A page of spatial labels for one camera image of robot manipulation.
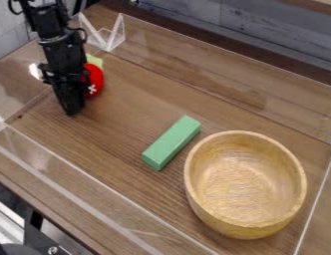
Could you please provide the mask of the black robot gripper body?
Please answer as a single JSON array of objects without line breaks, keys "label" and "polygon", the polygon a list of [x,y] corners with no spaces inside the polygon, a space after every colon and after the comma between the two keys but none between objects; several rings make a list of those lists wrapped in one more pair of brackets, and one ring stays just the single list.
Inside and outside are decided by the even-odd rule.
[{"label": "black robot gripper body", "polygon": [[44,81],[58,83],[91,83],[87,69],[85,43],[88,32],[72,28],[69,10],[62,0],[33,5],[36,0],[8,0],[14,15],[24,14],[32,30],[38,34],[38,44],[44,48],[46,63],[38,65]]}]

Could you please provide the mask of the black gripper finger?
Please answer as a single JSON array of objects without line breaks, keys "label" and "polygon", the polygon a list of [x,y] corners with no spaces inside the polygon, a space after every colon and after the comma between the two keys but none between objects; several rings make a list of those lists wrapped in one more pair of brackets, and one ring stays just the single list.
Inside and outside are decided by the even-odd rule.
[{"label": "black gripper finger", "polygon": [[76,115],[87,104],[84,83],[57,82],[53,88],[67,115]]},{"label": "black gripper finger", "polygon": [[92,79],[89,77],[84,77],[83,81],[85,83],[85,96],[88,98],[95,97],[97,95],[97,85],[92,83]]}]

